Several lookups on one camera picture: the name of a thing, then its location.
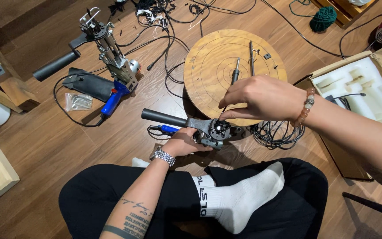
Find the black foam grip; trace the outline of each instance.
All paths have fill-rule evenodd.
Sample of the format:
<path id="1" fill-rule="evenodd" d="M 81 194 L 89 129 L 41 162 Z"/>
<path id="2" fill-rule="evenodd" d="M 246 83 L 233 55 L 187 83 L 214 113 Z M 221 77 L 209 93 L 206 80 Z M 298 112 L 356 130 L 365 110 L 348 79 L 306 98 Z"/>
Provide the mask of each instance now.
<path id="1" fill-rule="evenodd" d="M 163 124 L 174 125 L 178 127 L 186 127 L 187 120 L 179 117 L 175 117 L 168 114 L 163 114 L 157 111 L 149 109 L 142 110 L 141 118 L 145 120 L 151 120 Z"/>
<path id="2" fill-rule="evenodd" d="M 52 76 L 57 71 L 61 70 L 62 68 L 65 68 L 70 63 L 74 62 L 77 58 L 80 57 L 80 53 L 77 50 L 73 50 L 66 55 L 46 64 L 45 66 L 37 69 L 33 76 L 39 80 L 44 81 L 48 77 Z"/>

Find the plastic bag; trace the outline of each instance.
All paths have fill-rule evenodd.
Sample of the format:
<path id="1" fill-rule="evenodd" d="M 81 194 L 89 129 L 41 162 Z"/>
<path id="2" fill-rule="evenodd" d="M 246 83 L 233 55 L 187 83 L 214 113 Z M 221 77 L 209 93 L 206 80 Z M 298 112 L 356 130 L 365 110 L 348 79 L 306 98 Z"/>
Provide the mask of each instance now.
<path id="1" fill-rule="evenodd" d="M 85 111 L 92 109 L 92 97 L 87 94 L 66 93 L 66 111 Z"/>

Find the white foam insert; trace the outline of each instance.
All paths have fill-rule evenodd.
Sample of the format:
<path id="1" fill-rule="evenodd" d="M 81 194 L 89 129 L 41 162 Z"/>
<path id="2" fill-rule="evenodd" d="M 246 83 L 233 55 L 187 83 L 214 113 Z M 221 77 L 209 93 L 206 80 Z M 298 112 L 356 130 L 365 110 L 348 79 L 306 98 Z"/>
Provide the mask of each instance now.
<path id="1" fill-rule="evenodd" d="M 369 57 L 347 64 L 312 79 L 322 97 L 340 97 L 365 93 L 366 96 L 346 96 L 351 111 L 382 122 L 382 77 Z M 337 104 L 344 108 L 339 99 Z"/>

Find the beaded bracelet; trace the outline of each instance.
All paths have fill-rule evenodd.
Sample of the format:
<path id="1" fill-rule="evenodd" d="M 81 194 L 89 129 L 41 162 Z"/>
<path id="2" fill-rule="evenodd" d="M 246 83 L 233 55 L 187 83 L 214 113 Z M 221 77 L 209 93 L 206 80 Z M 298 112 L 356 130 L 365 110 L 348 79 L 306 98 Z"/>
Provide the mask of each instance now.
<path id="1" fill-rule="evenodd" d="M 315 104 L 315 88 L 309 88 L 306 92 L 307 99 L 304 102 L 304 108 L 301 111 L 300 116 L 291 124 L 294 128 L 299 127 L 301 123 L 304 122 L 304 119 L 310 112 L 310 108 L 312 108 L 313 104 Z"/>

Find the screwdriver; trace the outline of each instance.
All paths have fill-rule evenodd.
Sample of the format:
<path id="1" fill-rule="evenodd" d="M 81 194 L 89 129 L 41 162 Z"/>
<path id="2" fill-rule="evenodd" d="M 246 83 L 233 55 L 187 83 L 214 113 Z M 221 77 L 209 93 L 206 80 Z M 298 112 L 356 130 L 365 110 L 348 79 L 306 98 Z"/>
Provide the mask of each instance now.
<path id="1" fill-rule="evenodd" d="M 238 80 L 238 76 L 240 75 L 240 71 L 238 70 L 238 67 L 240 65 L 240 58 L 238 57 L 238 60 L 237 60 L 237 67 L 235 68 L 235 70 L 232 72 L 232 81 L 231 81 L 231 85 L 233 85 L 237 80 Z M 223 114 L 223 112 L 225 112 L 226 110 L 226 107 L 223 108 L 223 111 L 222 113 L 220 113 L 220 115 Z"/>

